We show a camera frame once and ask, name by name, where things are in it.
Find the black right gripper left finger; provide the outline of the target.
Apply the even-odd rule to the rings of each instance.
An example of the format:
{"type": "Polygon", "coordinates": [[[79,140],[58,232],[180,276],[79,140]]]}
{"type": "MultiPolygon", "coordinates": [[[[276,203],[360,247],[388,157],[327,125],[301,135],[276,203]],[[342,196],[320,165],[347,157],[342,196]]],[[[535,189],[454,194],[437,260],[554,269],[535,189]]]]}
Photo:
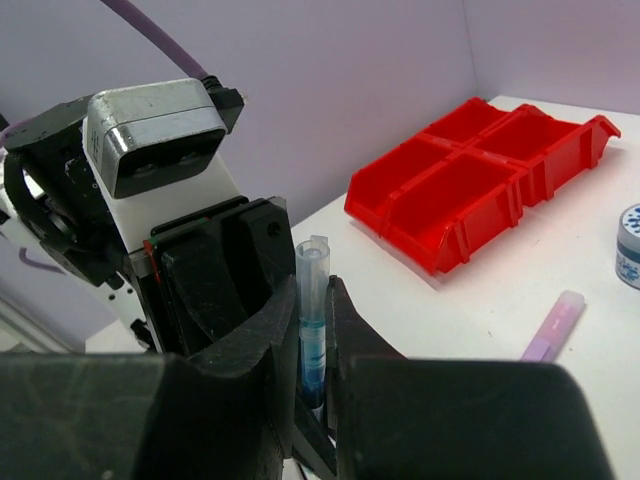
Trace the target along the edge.
{"type": "Polygon", "coordinates": [[[292,449],[296,282],[191,358],[6,353],[5,479],[278,479],[292,449]]]}

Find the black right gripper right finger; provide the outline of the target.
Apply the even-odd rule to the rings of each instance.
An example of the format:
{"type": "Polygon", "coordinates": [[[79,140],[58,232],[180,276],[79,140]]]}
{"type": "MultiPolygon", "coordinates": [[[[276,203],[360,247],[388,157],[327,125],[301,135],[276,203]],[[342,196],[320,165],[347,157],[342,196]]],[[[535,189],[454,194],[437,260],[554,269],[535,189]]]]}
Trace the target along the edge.
{"type": "Polygon", "coordinates": [[[406,358],[338,276],[325,312],[340,478],[613,477],[586,398],[561,366],[406,358]]]}

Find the blue gel pen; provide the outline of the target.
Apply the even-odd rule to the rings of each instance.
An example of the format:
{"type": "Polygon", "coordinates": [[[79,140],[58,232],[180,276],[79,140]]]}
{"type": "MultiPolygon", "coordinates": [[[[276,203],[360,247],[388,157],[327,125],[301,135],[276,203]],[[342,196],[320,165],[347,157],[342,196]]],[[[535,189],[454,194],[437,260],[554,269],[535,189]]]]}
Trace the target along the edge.
{"type": "Polygon", "coordinates": [[[302,396],[316,419],[321,421],[325,404],[325,325],[303,322],[299,330],[299,340],[302,396]]]}

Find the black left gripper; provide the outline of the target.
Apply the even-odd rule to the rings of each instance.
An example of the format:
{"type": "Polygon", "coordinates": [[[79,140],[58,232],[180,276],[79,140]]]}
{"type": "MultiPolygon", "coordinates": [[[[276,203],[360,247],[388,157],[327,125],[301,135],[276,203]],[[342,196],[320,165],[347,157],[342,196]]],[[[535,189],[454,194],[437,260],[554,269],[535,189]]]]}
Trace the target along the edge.
{"type": "Polygon", "coordinates": [[[60,103],[2,132],[5,191],[18,220],[66,272],[136,298],[124,246],[83,151],[88,103],[60,103]]]}

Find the clear pen cap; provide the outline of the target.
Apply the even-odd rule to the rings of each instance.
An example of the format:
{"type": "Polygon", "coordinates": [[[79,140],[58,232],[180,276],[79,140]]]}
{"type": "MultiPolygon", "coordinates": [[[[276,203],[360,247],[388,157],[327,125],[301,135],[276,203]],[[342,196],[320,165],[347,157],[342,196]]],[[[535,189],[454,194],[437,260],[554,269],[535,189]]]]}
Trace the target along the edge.
{"type": "Polygon", "coordinates": [[[312,235],[295,249],[300,322],[325,323],[325,298],[329,283],[330,247],[325,236],[312,235]]]}

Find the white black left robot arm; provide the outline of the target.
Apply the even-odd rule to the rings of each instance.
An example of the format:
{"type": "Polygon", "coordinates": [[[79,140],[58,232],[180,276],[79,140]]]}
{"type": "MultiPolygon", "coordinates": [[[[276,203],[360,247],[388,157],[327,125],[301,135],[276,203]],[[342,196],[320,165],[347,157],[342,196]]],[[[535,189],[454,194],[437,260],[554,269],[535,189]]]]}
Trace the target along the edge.
{"type": "Polygon", "coordinates": [[[256,314],[295,271],[286,208],[240,193],[207,96],[112,90],[5,139],[15,219],[107,293],[142,347],[190,356],[256,314]]]}

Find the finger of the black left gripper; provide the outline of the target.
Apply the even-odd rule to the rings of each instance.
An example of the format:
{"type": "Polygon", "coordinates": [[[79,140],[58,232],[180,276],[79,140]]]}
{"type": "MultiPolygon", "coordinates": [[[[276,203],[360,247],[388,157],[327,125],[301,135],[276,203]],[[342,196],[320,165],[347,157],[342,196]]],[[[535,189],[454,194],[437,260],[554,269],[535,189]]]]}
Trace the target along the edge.
{"type": "Polygon", "coordinates": [[[152,229],[149,302],[162,351],[190,357],[256,314],[295,272],[285,206],[234,197],[152,229]]]}

